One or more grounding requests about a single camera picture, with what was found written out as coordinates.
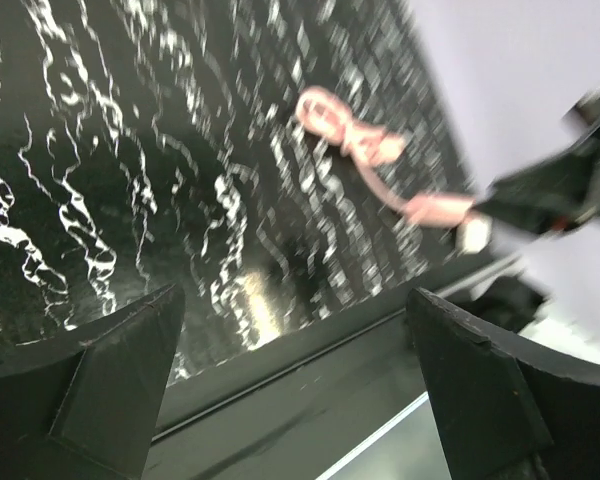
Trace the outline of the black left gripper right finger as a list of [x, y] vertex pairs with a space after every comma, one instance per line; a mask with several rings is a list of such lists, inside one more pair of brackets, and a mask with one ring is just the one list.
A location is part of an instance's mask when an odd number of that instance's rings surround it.
[[406, 316], [454, 479], [600, 479], [600, 365], [424, 290]]

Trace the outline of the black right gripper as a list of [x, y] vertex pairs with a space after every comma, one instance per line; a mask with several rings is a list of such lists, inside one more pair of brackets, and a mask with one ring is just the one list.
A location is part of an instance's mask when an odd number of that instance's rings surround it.
[[600, 92], [569, 113], [584, 126], [566, 149], [495, 180], [472, 210], [535, 236], [566, 234], [600, 219]]

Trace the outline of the white square plug adapter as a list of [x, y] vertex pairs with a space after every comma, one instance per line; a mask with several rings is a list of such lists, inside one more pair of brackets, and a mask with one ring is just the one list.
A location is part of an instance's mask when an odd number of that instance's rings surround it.
[[488, 217], [474, 216], [456, 229], [456, 247], [462, 254], [476, 254], [490, 242], [492, 222]]

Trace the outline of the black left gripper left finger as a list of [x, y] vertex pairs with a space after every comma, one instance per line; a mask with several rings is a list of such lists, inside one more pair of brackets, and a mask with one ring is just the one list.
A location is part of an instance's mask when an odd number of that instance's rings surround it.
[[138, 479], [182, 330], [165, 285], [0, 356], [0, 479]]

